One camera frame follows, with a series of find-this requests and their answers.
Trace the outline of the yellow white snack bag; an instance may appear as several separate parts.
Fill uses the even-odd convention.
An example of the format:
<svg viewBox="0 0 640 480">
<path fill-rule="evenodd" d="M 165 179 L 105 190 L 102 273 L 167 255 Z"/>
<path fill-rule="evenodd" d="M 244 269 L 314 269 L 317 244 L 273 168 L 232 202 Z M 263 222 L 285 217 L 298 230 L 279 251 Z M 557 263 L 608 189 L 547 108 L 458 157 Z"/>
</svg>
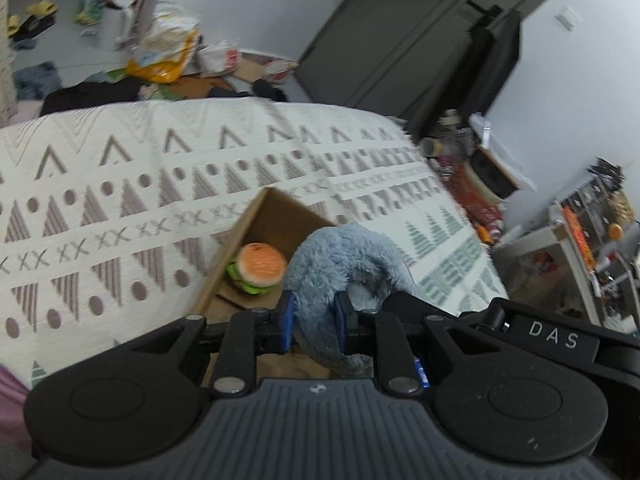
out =
<svg viewBox="0 0 640 480">
<path fill-rule="evenodd" d="M 153 84 L 181 77 L 200 44 L 200 16 L 179 3 L 160 1 L 149 27 L 132 51 L 125 73 Z"/>
</svg>

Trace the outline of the black flat panel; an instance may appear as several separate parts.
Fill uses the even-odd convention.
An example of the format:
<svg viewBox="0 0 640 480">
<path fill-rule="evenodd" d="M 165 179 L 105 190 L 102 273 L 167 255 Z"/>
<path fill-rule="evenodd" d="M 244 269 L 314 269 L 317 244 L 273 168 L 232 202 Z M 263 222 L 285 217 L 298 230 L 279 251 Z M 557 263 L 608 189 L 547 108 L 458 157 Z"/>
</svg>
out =
<svg viewBox="0 0 640 480">
<path fill-rule="evenodd" d="M 518 64 L 521 55 L 521 27 L 522 14 L 514 9 L 506 12 L 488 58 L 460 108 L 461 117 L 465 122 L 468 122 L 473 114 L 486 115 Z"/>
</svg>

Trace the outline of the white kettle jug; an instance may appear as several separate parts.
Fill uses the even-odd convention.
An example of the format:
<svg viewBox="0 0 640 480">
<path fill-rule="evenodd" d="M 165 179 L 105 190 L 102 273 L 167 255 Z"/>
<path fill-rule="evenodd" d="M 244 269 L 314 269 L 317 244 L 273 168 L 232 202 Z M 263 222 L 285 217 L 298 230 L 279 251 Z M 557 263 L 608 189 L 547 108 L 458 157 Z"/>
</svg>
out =
<svg viewBox="0 0 640 480">
<path fill-rule="evenodd" d="M 121 49 L 129 39 L 136 0 L 106 0 L 96 39 L 101 50 Z"/>
</svg>

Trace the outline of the grey drawer organizer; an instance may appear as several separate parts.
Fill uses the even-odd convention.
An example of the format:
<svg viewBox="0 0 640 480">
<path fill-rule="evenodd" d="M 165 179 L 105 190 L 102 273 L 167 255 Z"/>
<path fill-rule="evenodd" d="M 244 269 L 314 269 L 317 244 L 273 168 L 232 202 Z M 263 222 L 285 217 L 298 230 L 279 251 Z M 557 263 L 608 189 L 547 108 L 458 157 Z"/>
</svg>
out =
<svg viewBox="0 0 640 480">
<path fill-rule="evenodd" d="M 639 226 L 623 190 L 611 192 L 594 174 L 588 174 L 562 197 L 560 205 L 572 213 L 582 230 L 582 239 L 594 256 L 602 248 L 618 246 Z"/>
</svg>

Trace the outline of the blue white tissue pack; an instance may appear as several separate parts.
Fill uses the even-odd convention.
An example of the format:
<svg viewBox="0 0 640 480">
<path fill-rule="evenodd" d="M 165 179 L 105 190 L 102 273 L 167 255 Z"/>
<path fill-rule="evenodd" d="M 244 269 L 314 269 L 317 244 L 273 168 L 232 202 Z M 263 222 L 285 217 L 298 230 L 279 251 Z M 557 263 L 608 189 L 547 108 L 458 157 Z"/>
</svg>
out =
<svg viewBox="0 0 640 480">
<path fill-rule="evenodd" d="M 414 366 L 416 367 L 416 372 L 418 373 L 418 375 L 420 377 L 420 381 L 421 381 L 422 387 L 424 389 L 430 388 L 431 385 L 430 385 L 430 382 L 428 381 L 428 378 L 426 376 L 426 373 L 425 373 L 425 370 L 424 370 L 424 367 L 423 367 L 423 364 L 422 364 L 421 360 L 416 358 L 416 357 L 414 357 L 413 361 L 414 361 Z"/>
</svg>

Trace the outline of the grey plush cat paw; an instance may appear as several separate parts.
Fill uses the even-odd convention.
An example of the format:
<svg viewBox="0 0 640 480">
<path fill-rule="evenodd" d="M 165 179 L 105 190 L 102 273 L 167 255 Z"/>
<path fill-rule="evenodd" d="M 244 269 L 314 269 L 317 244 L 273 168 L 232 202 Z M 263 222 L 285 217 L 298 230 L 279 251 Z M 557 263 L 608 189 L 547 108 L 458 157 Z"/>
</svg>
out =
<svg viewBox="0 0 640 480">
<path fill-rule="evenodd" d="M 299 347 L 344 378 L 370 377 L 373 362 L 341 352 L 331 312 L 335 296 L 344 292 L 357 311 L 381 309 L 395 292 L 423 296 L 396 244 L 357 223 L 311 233 L 288 263 L 283 288 L 296 300 L 293 334 Z"/>
</svg>

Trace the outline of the brown cardboard box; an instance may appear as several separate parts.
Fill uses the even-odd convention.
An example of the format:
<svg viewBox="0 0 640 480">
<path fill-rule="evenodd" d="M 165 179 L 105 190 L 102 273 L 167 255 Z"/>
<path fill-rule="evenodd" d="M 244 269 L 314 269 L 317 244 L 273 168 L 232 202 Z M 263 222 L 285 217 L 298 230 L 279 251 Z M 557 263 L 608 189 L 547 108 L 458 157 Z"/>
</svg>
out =
<svg viewBox="0 0 640 480">
<path fill-rule="evenodd" d="M 261 190 L 222 240 L 192 311 L 216 323 L 242 310 L 274 309 L 294 252 L 332 224 L 322 210 L 276 188 Z"/>
</svg>

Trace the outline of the plush hamburger toy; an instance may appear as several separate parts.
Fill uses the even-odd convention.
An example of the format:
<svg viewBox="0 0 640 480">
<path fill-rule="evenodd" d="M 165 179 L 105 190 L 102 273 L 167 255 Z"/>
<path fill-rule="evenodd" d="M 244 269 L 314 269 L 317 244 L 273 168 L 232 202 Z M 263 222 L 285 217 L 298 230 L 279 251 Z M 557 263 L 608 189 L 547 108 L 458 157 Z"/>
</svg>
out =
<svg viewBox="0 0 640 480">
<path fill-rule="evenodd" d="M 277 248 L 266 243 L 242 246 L 226 266 L 232 284 L 250 296 L 264 296 L 283 280 L 288 263 Z"/>
</svg>

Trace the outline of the patterned geometric blanket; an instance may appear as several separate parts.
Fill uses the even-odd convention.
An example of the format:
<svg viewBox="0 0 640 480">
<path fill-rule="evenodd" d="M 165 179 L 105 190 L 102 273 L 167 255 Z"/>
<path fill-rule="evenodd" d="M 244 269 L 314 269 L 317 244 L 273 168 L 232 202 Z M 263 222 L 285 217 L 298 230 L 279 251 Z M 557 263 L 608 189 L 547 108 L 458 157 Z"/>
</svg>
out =
<svg viewBox="0 0 640 480">
<path fill-rule="evenodd" d="M 113 104 L 2 130 L 2 367 L 32 387 L 183 316 L 263 188 L 387 235 L 449 313 L 504 294 L 390 118 L 250 98 Z"/>
</svg>

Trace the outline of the red patterned flat box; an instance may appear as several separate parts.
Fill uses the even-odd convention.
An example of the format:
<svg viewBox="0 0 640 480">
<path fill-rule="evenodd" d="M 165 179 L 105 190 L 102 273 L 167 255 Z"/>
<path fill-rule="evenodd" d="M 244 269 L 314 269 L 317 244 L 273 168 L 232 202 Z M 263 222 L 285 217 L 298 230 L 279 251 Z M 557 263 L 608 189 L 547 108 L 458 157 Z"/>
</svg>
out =
<svg viewBox="0 0 640 480">
<path fill-rule="evenodd" d="M 585 236 L 585 231 L 578 220 L 577 214 L 575 214 L 574 211 L 572 211 L 570 207 L 567 206 L 563 206 L 562 211 L 565 221 L 570 228 L 570 232 L 572 233 L 572 237 L 574 238 L 579 252 L 582 255 L 582 260 L 584 260 L 586 268 L 589 271 L 593 271 L 596 267 L 596 259 L 593 257 L 593 253 Z"/>
</svg>

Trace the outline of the white plastic shopping bag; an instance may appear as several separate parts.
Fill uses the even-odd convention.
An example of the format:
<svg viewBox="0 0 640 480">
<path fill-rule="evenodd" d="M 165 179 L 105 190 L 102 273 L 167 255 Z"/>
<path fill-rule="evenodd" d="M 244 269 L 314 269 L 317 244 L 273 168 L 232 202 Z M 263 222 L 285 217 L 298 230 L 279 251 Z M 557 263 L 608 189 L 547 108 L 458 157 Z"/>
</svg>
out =
<svg viewBox="0 0 640 480">
<path fill-rule="evenodd" d="M 221 41 L 199 47 L 195 61 L 202 77 L 219 77 L 233 73 L 242 61 L 242 54 L 236 42 Z"/>
</svg>

